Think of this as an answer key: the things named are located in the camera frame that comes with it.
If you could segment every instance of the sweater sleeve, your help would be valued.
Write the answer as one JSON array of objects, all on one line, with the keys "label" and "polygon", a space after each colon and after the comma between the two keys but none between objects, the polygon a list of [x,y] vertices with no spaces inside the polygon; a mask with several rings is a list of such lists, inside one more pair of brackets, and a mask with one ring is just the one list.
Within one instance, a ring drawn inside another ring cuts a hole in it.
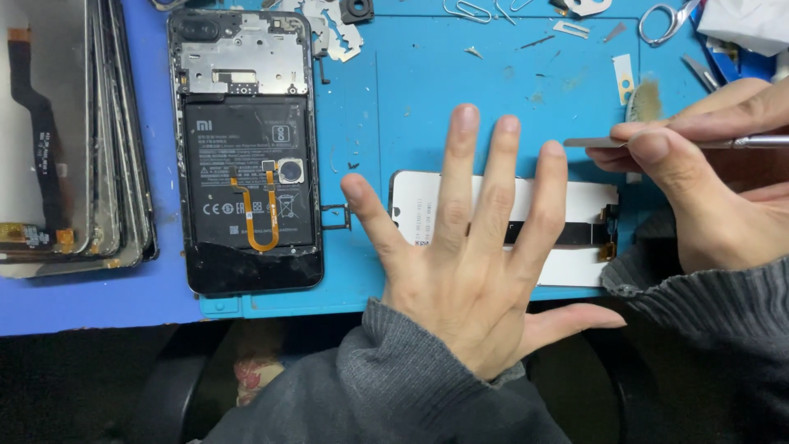
[{"label": "sweater sleeve", "polygon": [[519,363],[478,379],[438,338],[374,299],[339,348],[290,366],[204,444],[567,442]]},{"label": "sweater sleeve", "polygon": [[754,269],[682,275],[671,212],[637,230],[604,270],[609,292],[711,352],[738,384],[744,442],[789,439],[789,256]]}]

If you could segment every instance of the black battery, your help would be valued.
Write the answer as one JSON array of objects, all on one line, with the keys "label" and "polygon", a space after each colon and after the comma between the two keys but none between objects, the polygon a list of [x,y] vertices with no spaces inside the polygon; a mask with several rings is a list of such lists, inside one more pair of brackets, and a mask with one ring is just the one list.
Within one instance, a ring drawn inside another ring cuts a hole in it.
[{"label": "black battery", "polygon": [[263,245],[271,241],[265,160],[279,166],[274,173],[277,245],[315,243],[306,107],[306,98],[298,96],[226,96],[185,104],[185,162],[196,243],[252,248],[243,194],[230,186],[231,167],[238,185],[249,190],[255,240]]}]

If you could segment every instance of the white tissue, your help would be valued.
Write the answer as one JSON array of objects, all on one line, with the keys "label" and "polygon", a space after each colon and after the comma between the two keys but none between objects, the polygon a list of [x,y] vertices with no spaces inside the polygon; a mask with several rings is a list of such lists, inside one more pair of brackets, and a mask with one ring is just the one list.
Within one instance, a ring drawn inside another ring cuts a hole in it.
[{"label": "white tissue", "polygon": [[789,0],[708,0],[698,31],[772,57],[789,47]]}]

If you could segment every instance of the blue repair mat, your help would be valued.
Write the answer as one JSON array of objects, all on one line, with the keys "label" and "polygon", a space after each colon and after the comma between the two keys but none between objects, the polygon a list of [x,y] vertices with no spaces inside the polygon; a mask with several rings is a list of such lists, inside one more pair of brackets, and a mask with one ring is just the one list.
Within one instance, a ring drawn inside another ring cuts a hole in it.
[{"label": "blue repair mat", "polygon": [[[587,40],[554,31],[560,16],[537,0],[517,13],[516,25],[503,17],[487,24],[447,14],[441,2],[376,0],[375,19],[359,24],[361,53],[348,62],[324,59],[322,85],[316,66],[316,108],[321,203],[344,203],[339,181],[349,164],[387,201],[389,179],[399,169],[440,171],[443,141],[451,109],[464,102],[481,111],[481,137],[475,173],[483,172],[489,136],[496,119],[517,115],[522,121],[517,173],[533,177],[537,152],[548,139],[607,135],[624,119],[625,107],[611,58],[630,54],[636,79],[660,82],[664,115],[679,111],[706,95],[682,62],[687,53],[704,60],[690,23],[664,45],[651,48],[638,38],[638,19],[650,1],[616,0],[602,14],[573,23],[588,28]],[[668,3],[679,7],[681,0]],[[455,0],[447,0],[454,8]],[[501,15],[490,0],[480,7]],[[509,2],[501,1],[509,13]],[[259,1],[230,2],[223,7],[260,8]],[[668,19],[654,14],[649,35],[660,35]],[[619,23],[627,30],[608,43],[604,37]],[[531,47],[523,46],[553,36]],[[474,47],[481,57],[464,51]],[[594,166],[582,149],[568,150],[570,180],[619,186],[622,219],[620,250],[631,241],[639,221],[664,199],[645,182],[625,186],[620,174]],[[323,224],[340,224],[342,214],[325,212]],[[363,310],[369,296],[380,296],[383,272],[358,220],[351,231],[326,231],[323,281],[302,292],[201,298],[209,318],[261,318]],[[600,295],[599,288],[540,287],[533,300]]]}]

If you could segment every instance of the ce mark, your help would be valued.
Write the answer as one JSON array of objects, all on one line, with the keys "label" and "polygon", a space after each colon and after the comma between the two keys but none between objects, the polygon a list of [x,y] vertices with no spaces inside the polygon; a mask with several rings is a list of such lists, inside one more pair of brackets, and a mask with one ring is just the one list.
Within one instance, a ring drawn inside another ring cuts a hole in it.
[{"label": "ce mark", "polygon": [[210,216],[210,215],[211,215],[211,213],[210,213],[210,212],[208,212],[208,207],[211,207],[211,211],[212,211],[214,214],[219,214],[219,204],[214,204],[214,205],[211,205],[211,204],[205,204],[205,205],[203,205],[203,213],[206,213],[206,214],[208,214],[208,215]]}]

